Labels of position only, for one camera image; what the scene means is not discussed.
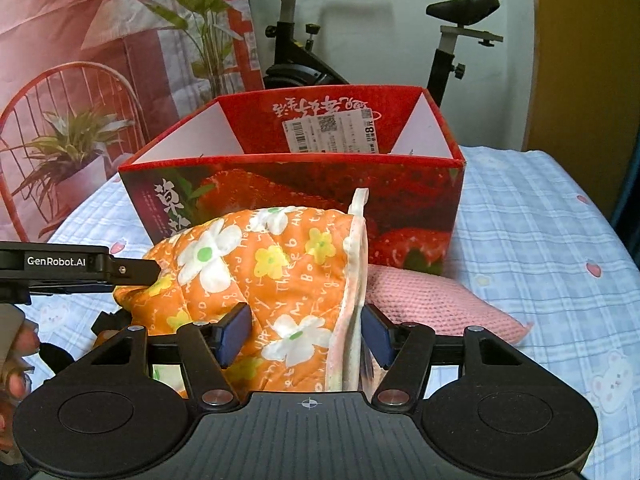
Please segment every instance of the red chair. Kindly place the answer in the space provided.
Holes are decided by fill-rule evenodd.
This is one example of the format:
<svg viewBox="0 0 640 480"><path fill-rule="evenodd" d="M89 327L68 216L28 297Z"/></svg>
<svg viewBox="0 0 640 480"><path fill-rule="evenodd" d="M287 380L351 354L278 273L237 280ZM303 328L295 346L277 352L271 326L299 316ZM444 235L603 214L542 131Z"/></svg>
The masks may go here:
<svg viewBox="0 0 640 480"><path fill-rule="evenodd" d="M46 186L43 179L38 179L31 189L21 189L41 163L31 158L36 151L24 145L54 133L45 114L64 117L87 110L116 114L117 120L132 124L119 131L117 141L107 147L105 156L99 156L64 182L54 181L54 185ZM103 64L65 63L27 83L0 115L0 150L10 150L0 152L0 196L6 208L0 212L1 239L49 239L82 200L115 174L127 154L136 153L148 142L144 124L140 102L130 83Z"/></svg>

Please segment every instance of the exercise bike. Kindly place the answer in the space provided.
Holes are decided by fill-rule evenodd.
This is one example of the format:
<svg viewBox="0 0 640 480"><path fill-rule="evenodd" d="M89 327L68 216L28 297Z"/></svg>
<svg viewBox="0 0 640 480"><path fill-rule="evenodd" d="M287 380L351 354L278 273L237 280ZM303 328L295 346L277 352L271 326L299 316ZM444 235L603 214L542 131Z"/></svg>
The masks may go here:
<svg viewBox="0 0 640 480"><path fill-rule="evenodd" d="M447 0L427 7L427 15L433 16L456 26L443 25L440 27L440 44L433 56L431 73L427 90L438 106L442 103L442 97L453 72L457 79L465 75L465 65L458 63L453 65L455 58L453 51L459 36L476 38L482 46L494 46L494 41L502 42L504 38L485 30L473 30L469 27L484 20L500 8L499 0Z"/></svg>
<svg viewBox="0 0 640 480"><path fill-rule="evenodd" d="M306 24L308 39L305 45L294 36L294 14L296 0L280 0L280 19L277 25L266 28L267 38L275 38L274 63L266 70L264 87L291 88L316 85L346 85L345 78L312 52L314 37L320 25Z"/></svg>

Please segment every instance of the label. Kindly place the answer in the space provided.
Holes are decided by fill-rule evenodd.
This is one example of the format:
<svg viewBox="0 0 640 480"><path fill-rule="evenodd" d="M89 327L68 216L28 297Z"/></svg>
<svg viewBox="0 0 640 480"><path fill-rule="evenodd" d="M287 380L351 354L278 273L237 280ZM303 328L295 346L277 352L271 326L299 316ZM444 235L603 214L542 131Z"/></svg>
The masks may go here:
<svg viewBox="0 0 640 480"><path fill-rule="evenodd" d="M284 121L291 153L379 153L370 108Z"/></svg>
<svg viewBox="0 0 640 480"><path fill-rule="evenodd" d="M86 270L86 254L79 253L24 253L25 269Z"/></svg>

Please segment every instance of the chair backrest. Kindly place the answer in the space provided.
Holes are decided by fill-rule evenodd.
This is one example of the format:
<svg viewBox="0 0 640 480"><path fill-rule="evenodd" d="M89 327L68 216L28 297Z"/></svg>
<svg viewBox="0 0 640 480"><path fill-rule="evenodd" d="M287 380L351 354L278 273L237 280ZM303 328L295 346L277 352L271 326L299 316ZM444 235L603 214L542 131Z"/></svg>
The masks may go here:
<svg viewBox="0 0 640 480"><path fill-rule="evenodd" d="M6 207L0 212L2 239L44 242L78 205L62 196L62 186L46 186L42 179L31 192L20 189L41 164L33 158L36 151L24 145L53 134L46 112L65 117L88 110L116 114L117 120L132 123L107 147L107 160L102 162L104 176L109 178L116 171L117 158L121 161L123 154L136 153L146 144L142 108L119 72L94 62L62 64L27 83L6 106L0 115L0 150L12 150L0 153L0 196Z"/></svg>

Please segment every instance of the white shipping label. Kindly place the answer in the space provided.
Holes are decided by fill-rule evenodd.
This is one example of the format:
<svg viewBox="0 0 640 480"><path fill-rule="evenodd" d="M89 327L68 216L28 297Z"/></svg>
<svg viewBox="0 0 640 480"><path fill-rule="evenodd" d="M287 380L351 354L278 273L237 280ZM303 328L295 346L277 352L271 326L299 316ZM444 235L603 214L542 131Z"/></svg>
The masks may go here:
<svg viewBox="0 0 640 480"><path fill-rule="evenodd" d="M305 116L282 126L291 153L379 153L370 108Z"/></svg>

